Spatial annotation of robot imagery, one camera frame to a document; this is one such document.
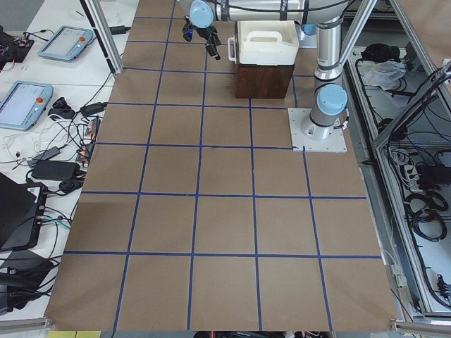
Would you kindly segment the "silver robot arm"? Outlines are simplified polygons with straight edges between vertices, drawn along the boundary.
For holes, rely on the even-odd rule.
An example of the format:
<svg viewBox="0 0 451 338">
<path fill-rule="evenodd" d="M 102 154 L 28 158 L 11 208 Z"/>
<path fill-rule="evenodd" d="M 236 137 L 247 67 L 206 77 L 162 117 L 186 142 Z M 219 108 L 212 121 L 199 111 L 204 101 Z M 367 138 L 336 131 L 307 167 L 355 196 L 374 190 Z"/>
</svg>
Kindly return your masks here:
<svg viewBox="0 0 451 338">
<path fill-rule="evenodd" d="M 316 27 L 317 59 L 315 104 L 300 123 L 303 135 L 323 141 L 332 135 L 344 111 L 347 94 L 342 88 L 341 24 L 346 1 L 179 1 L 185 12 L 183 37 L 194 33 L 205 40 L 208 54 L 220 59 L 214 22 L 235 22 L 238 57 L 243 64 L 291 65 L 299 39 L 295 25 Z"/>
</svg>

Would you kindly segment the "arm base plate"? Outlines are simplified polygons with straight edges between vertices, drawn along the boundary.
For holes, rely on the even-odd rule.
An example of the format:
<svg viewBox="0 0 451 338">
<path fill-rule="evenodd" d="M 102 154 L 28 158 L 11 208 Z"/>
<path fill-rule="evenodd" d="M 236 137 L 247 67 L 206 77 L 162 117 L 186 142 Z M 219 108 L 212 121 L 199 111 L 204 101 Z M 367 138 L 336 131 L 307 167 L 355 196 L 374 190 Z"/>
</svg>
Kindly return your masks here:
<svg viewBox="0 0 451 338">
<path fill-rule="evenodd" d="M 299 34 L 299 47 L 302 49 L 316 49 L 316 35 L 306 35 L 302 30 Z"/>
<path fill-rule="evenodd" d="M 310 119 L 310 108 L 289 108 L 292 150 L 314 153 L 345 153 L 344 129 L 339 118 L 332 126 L 319 127 Z"/>
</svg>

